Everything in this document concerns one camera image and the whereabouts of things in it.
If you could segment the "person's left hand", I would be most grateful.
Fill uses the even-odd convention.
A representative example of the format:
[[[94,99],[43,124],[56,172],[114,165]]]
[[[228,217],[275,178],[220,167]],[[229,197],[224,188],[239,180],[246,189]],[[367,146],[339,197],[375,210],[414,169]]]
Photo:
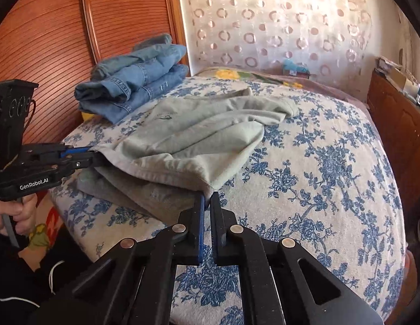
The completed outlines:
[[[15,229],[17,234],[27,236],[35,227],[36,207],[36,194],[23,197],[21,203],[17,201],[0,201],[0,234],[7,235],[2,219],[2,215],[6,214],[16,222]]]

